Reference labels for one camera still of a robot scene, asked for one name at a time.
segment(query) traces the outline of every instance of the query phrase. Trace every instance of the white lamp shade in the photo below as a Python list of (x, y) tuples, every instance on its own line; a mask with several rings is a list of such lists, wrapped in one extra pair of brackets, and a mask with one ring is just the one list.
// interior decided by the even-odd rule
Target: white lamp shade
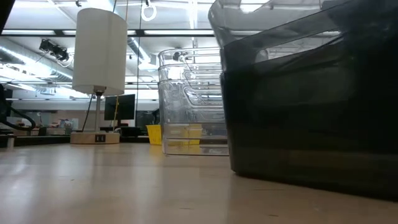
[(106, 88), (104, 95), (124, 93), (127, 24), (102, 9), (83, 9), (77, 16), (72, 88), (91, 94)]

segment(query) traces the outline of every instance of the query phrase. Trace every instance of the yellow object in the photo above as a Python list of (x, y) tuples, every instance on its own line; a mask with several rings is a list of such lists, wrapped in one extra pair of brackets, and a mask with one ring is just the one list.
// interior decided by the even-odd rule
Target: yellow object
[[(190, 124), (184, 131), (186, 138), (201, 138), (202, 127), (201, 124)], [(189, 145), (199, 145), (200, 140), (189, 140)]]
[(150, 144), (162, 144), (162, 128), (159, 124), (147, 125)]
[(114, 121), (116, 120), (116, 115), (118, 113), (118, 106), (119, 106), (119, 96), (116, 97), (116, 108), (114, 109), (114, 117), (113, 117), (113, 131), (115, 127)]

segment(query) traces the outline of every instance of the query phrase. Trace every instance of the lamp base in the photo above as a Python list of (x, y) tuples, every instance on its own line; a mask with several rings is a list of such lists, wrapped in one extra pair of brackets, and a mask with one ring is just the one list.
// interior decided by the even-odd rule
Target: lamp base
[(119, 144), (119, 133), (71, 133), (71, 144)]

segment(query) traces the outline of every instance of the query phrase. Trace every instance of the black monitor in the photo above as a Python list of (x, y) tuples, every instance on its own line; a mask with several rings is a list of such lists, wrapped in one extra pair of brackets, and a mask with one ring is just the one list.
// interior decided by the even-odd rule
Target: black monitor
[[(120, 120), (134, 119), (134, 112), (136, 108), (136, 95), (119, 96), (118, 113), (116, 120), (118, 126), (121, 125)], [(116, 96), (109, 96), (105, 99), (105, 120), (112, 121), (114, 119), (114, 111), (116, 109)]]

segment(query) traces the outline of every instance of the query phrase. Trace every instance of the stacked clear containers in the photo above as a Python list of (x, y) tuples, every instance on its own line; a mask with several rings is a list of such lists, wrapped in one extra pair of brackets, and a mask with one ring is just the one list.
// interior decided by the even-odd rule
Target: stacked clear containers
[(219, 48), (159, 54), (159, 103), (166, 154), (228, 155)]

